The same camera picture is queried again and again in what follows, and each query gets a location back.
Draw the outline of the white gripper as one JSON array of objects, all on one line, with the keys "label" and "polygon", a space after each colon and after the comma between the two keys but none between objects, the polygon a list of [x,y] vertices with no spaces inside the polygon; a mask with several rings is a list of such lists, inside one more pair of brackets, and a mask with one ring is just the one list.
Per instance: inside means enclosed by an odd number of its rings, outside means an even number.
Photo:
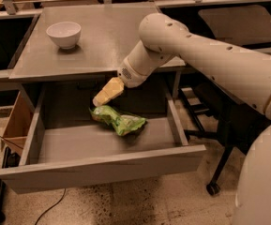
[{"label": "white gripper", "polygon": [[172,55],[151,51],[139,41],[117,70],[118,77],[111,78],[93,98],[96,107],[120,96],[127,88],[141,85],[157,68],[173,59]]}]

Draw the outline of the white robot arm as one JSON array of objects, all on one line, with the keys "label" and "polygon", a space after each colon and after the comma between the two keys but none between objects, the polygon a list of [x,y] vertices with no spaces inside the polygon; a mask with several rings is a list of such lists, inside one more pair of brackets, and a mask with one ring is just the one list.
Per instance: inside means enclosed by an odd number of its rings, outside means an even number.
[{"label": "white robot arm", "polygon": [[[95,106],[118,97],[125,87],[139,86],[156,68],[178,56],[271,120],[271,55],[192,34],[162,13],[143,18],[139,38],[117,70],[118,78],[94,97]],[[271,125],[246,155],[232,225],[271,225]]]}]

